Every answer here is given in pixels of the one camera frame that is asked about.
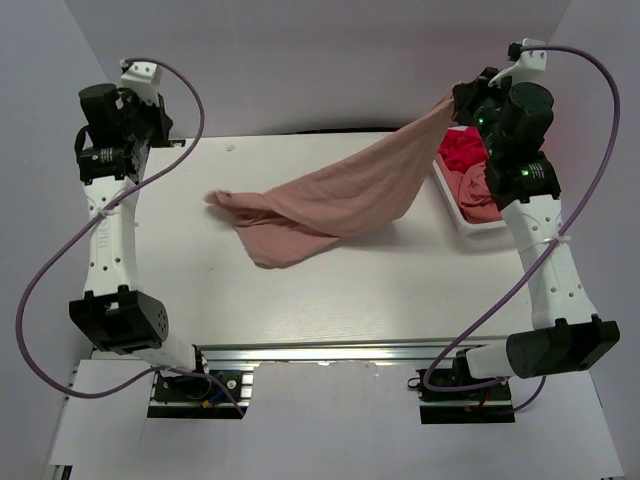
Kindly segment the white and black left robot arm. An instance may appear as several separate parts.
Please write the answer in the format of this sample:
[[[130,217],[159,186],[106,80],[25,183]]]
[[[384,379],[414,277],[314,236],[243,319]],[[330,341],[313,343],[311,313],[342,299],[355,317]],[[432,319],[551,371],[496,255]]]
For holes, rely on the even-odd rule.
[[[100,351],[180,369],[180,391],[202,398],[211,374],[196,347],[171,333],[165,306],[144,292],[137,268],[136,188],[150,149],[171,144],[164,99],[152,86],[103,83],[82,89],[79,100],[86,124],[74,150],[91,225],[87,279],[70,318]]]

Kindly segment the dusty pink t shirt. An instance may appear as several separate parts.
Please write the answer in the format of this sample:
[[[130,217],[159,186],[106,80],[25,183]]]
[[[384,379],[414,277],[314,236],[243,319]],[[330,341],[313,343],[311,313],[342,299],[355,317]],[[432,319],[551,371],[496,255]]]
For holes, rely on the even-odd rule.
[[[446,94],[423,117],[341,161],[264,193],[212,191],[255,265],[287,268],[408,211],[452,122]]]

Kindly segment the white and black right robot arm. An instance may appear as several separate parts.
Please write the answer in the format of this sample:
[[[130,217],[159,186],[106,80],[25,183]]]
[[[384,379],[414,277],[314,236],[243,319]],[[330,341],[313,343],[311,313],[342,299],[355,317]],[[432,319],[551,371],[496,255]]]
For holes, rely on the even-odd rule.
[[[453,89],[456,120],[478,130],[488,153],[485,181],[525,271],[532,328],[500,346],[457,354],[453,390],[472,399],[489,379],[535,378],[590,369],[620,339],[579,277],[561,213],[561,188],[541,147],[554,115],[543,86],[516,83],[495,68]]]

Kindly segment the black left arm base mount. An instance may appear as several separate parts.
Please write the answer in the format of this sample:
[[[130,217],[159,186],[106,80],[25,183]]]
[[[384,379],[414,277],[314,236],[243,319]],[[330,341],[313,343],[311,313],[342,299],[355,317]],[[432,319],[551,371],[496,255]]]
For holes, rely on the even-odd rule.
[[[214,370],[239,412],[223,390],[210,380],[158,373],[154,378],[147,417],[150,419],[240,420],[251,398],[252,375],[242,370]]]

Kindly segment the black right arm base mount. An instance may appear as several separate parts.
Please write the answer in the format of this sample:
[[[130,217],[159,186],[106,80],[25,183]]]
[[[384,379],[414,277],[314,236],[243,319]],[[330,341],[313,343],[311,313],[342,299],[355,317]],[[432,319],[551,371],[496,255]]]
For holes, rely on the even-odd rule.
[[[422,384],[425,369],[407,380],[407,388],[419,399],[423,425],[507,424],[515,422],[509,386],[461,393],[434,392]]]

